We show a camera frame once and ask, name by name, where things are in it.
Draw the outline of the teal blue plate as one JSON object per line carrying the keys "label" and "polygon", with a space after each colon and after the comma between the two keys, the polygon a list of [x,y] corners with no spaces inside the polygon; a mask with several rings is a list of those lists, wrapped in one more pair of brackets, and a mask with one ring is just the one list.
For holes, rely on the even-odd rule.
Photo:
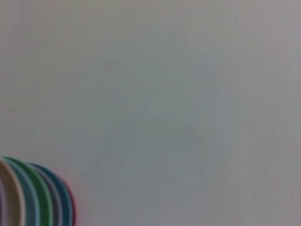
{"label": "teal blue plate", "polygon": [[[31,166],[35,168],[35,163],[30,163]],[[50,177],[53,179],[57,190],[60,195],[60,201],[62,204],[62,216],[63,216],[63,226],[72,226],[72,209],[71,209],[71,200],[68,192],[66,183],[54,172],[48,168],[41,166],[45,172],[49,173]]]}

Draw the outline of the red plate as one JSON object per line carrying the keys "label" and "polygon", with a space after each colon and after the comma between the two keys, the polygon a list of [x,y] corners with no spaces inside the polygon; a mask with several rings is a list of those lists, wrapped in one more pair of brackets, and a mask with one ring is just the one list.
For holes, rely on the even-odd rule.
{"label": "red plate", "polygon": [[70,187],[68,185],[67,185],[67,188],[68,188],[68,192],[69,192],[69,196],[70,196],[70,200],[71,200],[72,226],[76,226],[77,213],[76,213],[75,200],[74,200],[74,196],[73,196],[72,190],[70,189]]}

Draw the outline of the grey purple plate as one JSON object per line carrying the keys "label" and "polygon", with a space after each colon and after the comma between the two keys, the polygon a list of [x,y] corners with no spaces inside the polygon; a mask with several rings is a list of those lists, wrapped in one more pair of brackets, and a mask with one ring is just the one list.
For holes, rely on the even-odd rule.
{"label": "grey purple plate", "polygon": [[57,187],[56,187],[53,179],[50,177],[49,173],[45,172],[45,170],[41,166],[35,165],[35,168],[37,169],[38,173],[41,175],[41,177],[45,181],[47,189],[50,194],[51,205],[52,205],[52,207],[51,207],[51,210],[52,210],[51,226],[63,226],[62,204],[60,201],[60,195],[57,190]]}

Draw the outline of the dark green plate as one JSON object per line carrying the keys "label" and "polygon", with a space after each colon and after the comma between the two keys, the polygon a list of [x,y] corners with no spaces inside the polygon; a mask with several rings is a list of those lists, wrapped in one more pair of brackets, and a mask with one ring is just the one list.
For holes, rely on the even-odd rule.
{"label": "dark green plate", "polygon": [[37,194],[38,199],[38,210],[40,223],[39,226],[53,226],[53,204],[50,196],[49,189],[45,180],[42,178],[40,173],[29,164],[17,160],[12,157],[4,157],[8,163],[12,163],[20,167],[25,174],[29,177],[30,181],[33,183],[33,189]]}

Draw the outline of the light blue plate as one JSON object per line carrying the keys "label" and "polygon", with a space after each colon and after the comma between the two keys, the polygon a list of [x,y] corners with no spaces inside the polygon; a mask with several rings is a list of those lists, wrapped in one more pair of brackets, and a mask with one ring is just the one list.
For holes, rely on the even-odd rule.
{"label": "light blue plate", "polygon": [[10,170],[16,198],[20,209],[19,226],[40,226],[39,201],[29,174],[14,160],[4,157],[4,163]]}

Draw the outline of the beige plate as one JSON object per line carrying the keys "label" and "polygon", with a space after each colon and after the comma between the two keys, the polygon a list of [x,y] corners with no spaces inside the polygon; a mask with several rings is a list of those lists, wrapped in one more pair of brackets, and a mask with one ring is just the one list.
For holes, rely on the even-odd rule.
{"label": "beige plate", "polygon": [[10,170],[0,158],[0,183],[3,184],[6,197],[7,207],[7,222],[6,226],[19,226],[20,224],[20,209],[18,207],[18,200],[16,198],[16,190],[13,185]]}

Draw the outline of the lavender plate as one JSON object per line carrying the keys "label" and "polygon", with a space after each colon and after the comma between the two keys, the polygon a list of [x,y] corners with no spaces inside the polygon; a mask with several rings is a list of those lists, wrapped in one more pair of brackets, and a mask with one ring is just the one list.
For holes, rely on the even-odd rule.
{"label": "lavender plate", "polygon": [[7,222],[7,207],[6,197],[3,184],[0,183],[0,226],[6,226]]}

